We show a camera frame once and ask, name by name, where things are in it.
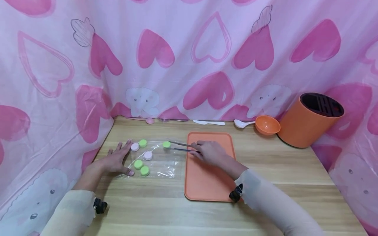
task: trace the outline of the sleeve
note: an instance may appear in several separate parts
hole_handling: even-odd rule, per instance
[[[95,217],[95,193],[71,190],[63,197],[40,236],[84,235]]]
[[[322,236],[317,222],[291,197],[252,170],[245,170],[235,181],[243,184],[241,197],[251,209],[261,211],[285,236]]]

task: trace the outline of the white plastic knife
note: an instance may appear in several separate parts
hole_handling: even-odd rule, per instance
[[[213,124],[213,125],[226,125],[223,121],[203,121],[203,120],[193,120],[194,123],[200,124],[200,125],[207,125],[207,124]]]

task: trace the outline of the orange knife holder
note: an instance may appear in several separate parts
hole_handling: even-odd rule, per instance
[[[288,145],[306,148],[344,115],[336,100],[318,93],[302,94],[280,121],[278,137]]]

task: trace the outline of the white bottle cap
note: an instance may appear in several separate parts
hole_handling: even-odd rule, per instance
[[[147,151],[144,153],[144,159],[145,160],[151,160],[152,159],[152,152]]]
[[[136,152],[137,150],[139,150],[139,144],[138,143],[133,143],[131,145],[131,151]]]

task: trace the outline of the pink spoon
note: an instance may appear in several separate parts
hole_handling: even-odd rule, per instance
[[[143,120],[145,121],[147,124],[149,125],[152,125],[153,123],[155,123],[155,120],[153,118],[131,118],[131,117],[126,117],[126,119],[129,119],[129,120]]]

